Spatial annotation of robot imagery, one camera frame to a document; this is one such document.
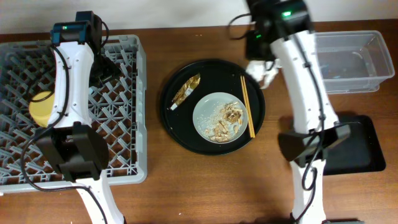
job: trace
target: yellow cup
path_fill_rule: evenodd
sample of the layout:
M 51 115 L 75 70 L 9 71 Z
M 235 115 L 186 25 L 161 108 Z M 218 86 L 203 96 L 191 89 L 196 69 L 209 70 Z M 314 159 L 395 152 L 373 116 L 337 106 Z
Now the yellow cup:
M 41 92 L 35 95 L 33 97 L 33 100 L 39 100 L 45 98 L 49 94 L 51 94 L 50 91 Z M 33 117 L 33 120 L 35 120 L 35 122 L 39 126 L 44 128 L 48 126 L 53 104 L 54 104 L 54 94 L 44 101 L 37 103 L 34 102 L 29 103 L 29 113 Z

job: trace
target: clear plastic container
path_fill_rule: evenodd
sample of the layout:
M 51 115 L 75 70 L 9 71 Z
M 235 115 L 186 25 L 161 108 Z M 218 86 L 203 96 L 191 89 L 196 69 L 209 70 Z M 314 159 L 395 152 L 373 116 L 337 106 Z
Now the clear plastic container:
M 377 91 L 395 75 L 378 31 L 317 33 L 319 64 L 329 94 Z

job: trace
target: gold wrapper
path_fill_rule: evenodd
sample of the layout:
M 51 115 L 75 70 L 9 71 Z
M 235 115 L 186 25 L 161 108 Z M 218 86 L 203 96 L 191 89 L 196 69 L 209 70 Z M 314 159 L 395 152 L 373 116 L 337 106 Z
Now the gold wrapper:
M 176 107 L 180 106 L 181 103 L 194 91 L 194 89 L 200 83 L 200 73 L 191 77 L 177 92 L 175 97 L 173 98 L 173 105 L 170 107 L 171 110 L 174 110 Z

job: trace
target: white wall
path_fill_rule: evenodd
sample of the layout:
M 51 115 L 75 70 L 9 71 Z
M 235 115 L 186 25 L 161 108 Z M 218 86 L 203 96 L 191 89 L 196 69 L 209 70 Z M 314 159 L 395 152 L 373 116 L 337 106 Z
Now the white wall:
M 398 19 L 398 0 L 306 2 L 314 21 Z M 87 10 L 110 29 L 225 26 L 248 11 L 246 0 L 0 0 L 0 33 L 48 32 Z

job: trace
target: black mat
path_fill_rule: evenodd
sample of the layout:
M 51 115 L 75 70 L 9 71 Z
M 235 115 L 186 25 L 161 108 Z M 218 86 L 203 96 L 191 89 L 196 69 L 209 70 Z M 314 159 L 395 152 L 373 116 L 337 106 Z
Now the black mat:
M 169 110 L 172 99 L 181 86 L 192 76 L 200 73 L 201 80 L 193 93 L 174 111 Z M 203 139 L 196 131 L 192 114 L 196 104 L 210 93 L 229 93 L 242 102 L 240 76 L 246 78 L 252 120 L 256 133 L 261 128 L 266 113 L 264 95 L 258 83 L 239 65 L 224 60 L 201 60 L 179 70 L 163 89 L 160 100 L 160 116 L 168 133 L 184 148 L 205 155 L 220 155 L 242 148 L 251 138 L 248 128 L 241 137 L 227 144 L 215 144 Z
M 328 152 L 324 175 L 376 172 L 386 168 L 386 161 L 368 116 L 339 116 L 341 123 L 349 123 L 348 139 Z

